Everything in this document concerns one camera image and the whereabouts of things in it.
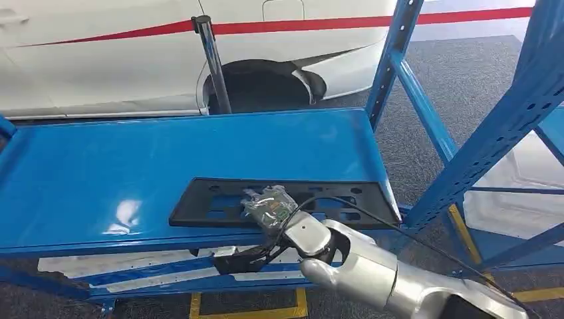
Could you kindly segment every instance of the car wheel arch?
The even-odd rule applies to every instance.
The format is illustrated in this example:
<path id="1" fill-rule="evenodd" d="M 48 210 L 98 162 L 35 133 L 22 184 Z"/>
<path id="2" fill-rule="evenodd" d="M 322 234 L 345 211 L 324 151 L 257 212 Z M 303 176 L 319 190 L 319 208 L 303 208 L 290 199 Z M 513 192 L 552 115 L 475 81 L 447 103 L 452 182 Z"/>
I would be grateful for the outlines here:
<path id="1" fill-rule="evenodd" d="M 277 62 L 272 60 L 239 60 L 224 64 L 222 67 L 225 76 L 233 74 L 251 74 L 269 72 L 287 80 L 299 80 L 309 95 L 309 103 L 314 104 L 323 98 L 326 90 L 325 81 L 314 72 L 301 70 L 293 62 Z M 202 114 L 207 114 L 210 94 L 213 94 L 210 70 L 205 64 L 198 78 L 196 102 Z"/>

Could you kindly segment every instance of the floor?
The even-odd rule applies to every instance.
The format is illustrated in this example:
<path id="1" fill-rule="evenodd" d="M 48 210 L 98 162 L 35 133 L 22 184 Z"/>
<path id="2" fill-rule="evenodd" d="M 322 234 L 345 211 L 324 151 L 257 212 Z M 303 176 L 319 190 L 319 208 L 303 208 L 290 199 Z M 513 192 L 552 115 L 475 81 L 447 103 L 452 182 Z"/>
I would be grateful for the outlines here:
<path id="1" fill-rule="evenodd" d="M 534 1 L 480 0 L 461 3 L 460 0 L 437 0 L 426 3 L 424 12 L 476 10 L 492 6 L 529 6 L 531 2 Z M 460 23 L 456 27 L 435 25 L 416 29 L 415 42 L 409 46 L 407 59 L 459 146 L 510 85 L 526 24 L 527 19 L 520 18 L 481 24 Z M 276 87 L 275 82 L 252 82 L 251 79 L 239 79 L 231 83 L 229 79 L 227 81 L 228 86 L 239 89 L 238 93 L 231 95 L 231 99 L 233 108 L 240 112 L 262 107 L 265 99 L 270 96 L 268 90 Z M 243 88 L 252 88 L 255 93 L 252 101 L 249 101 L 248 92 Z M 305 101 L 299 100 L 301 90 L 299 85 L 290 86 L 284 98 L 281 97 L 275 103 L 269 101 L 269 105 L 272 109 L 363 106 L 368 96 L 367 91 L 359 92 L 309 106 Z M 397 200 L 402 203 L 415 203 L 442 169 L 442 164 L 419 124 L 407 96 L 397 83 L 376 131 L 376 139 Z M 429 227 L 423 236 L 447 251 L 454 249 L 440 223 Z M 455 268 L 419 246 L 408 247 L 400 258 L 440 272 Z M 35 266 L 34 261 L 11 263 L 29 270 L 33 270 Z M 552 268 L 495 275 L 496 281 L 511 291 L 560 287 L 564 284 L 563 278 L 561 270 Z M 179 295 L 123 300 L 116 305 L 114 315 L 119 319 L 215 319 L 231 317 L 207 315 L 293 308 L 298 316 L 303 314 L 300 311 L 304 310 L 299 310 L 296 306 L 300 304 L 301 299 L 295 290 L 202 294 L 198 304 L 194 303 L 198 301 L 198 298 L 194 297 Z M 305 299 L 308 318 L 394 318 L 391 314 L 376 312 L 318 288 L 307 289 Z M 542 318 L 564 318 L 564 301 L 561 299 L 531 302 L 529 305 Z M 274 317 L 263 313 L 248 314 L 240 318 L 296 316 Z M 0 284 L 0 318 L 100 318 L 100 312 L 96 307 L 80 302 Z"/>

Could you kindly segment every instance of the red stripe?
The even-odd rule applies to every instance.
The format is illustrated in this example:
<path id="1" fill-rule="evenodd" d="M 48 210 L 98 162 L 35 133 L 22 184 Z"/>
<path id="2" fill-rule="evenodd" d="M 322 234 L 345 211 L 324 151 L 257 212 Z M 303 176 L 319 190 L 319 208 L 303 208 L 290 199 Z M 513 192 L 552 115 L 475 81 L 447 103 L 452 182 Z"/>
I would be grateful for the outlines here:
<path id="1" fill-rule="evenodd" d="M 430 25 L 435 23 L 456 23 L 468 21 L 497 20 L 510 18 L 524 18 L 531 15 L 533 8 L 507 8 L 479 11 L 423 13 L 417 20 L 418 25 Z M 362 17 L 362 18 L 338 18 L 317 20 L 293 20 L 293 21 L 269 21 L 269 22 L 245 22 L 245 23 L 223 23 L 213 25 L 213 31 L 217 35 L 234 35 L 245 33 L 267 33 L 280 31 L 310 31 L 331 29 L 355 29 L 369 27 L 387 27 L 391 24 L 392 17 Z M 39 45 L 59 45 L 64 43 L 79 43 L 102 40 L 115 40 L 136 37 L 149 37 L 152 35 L 169 35 L 193 31 L 192 22 L 180 21 L 167 25 L 159 25 L 145 29 L 102 35 L 99 37 L 75 39 Z"/>

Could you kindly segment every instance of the gray carpet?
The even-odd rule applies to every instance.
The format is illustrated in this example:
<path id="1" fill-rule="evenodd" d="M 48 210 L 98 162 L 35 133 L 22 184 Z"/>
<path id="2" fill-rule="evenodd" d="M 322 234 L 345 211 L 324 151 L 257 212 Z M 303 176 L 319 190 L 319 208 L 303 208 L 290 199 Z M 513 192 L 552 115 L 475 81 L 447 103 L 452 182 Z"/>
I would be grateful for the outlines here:
<path id="1" fill-rule="evenodd" d="M 513 36 L 425 41 L 410 45 L 407 59 L 458 145 L 464 143 L 509 87 L 519 48 L 520 42 Z M 238 112 L 261 109 L 266 102 L 269 110 L 363 106 L 368 96 L 368 92 L 361 92 L 308 106 L 299 100 L 303 98 L 303 89 L 297 83 L 288 84 L 282 92 L 277 90 L 279 86 L 275 80 L 228 79 L 227 85 L 233 109 Z M 274 101 L 269 100 L 272 96 L 275 96 Z M 398 83 L 388 100 L 376 139 L 397 200 L 415 203 L 442 169 L 442 164 Z M 452 250 L 441 224 L 430 225 L 424 236 L 436 241 L 443 249 Z M 455 268 L 416 245 L 410 246 L 400 257 L 430 270 Z M 561 278 L 561 271 L 556 269 L 496 276 L 500 283 L 515 291 L 561 286 L 564 284 Z M 288 306 L 293 298 L 293 291 L 264 295 L 256 292 L 204 294 L 202 314 Z M 320 289 L 308 289 L 307 302 L 310 318 L 393 318 Z M 187 318 L 189 303 L 189 295 L 125 300 L 118 303 L 116 317 Z M 543 318 L 564 318 L 562 300 L 531 305 Z M 92 306 L 0 284 L 0 318 L 97 317 Z"/>

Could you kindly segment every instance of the white car bumper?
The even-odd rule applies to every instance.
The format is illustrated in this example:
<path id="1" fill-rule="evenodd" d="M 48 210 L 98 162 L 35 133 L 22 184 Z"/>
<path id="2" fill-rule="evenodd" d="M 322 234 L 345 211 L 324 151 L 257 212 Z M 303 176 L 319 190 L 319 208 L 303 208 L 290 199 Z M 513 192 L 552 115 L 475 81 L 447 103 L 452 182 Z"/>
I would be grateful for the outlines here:
<path id="1" fill-rule="evenodd" d="M 373 45 L 304 66 L 319 75 L 327 87 L 323 100 L 366 90 L 372 86 L 385 38 Z"/>

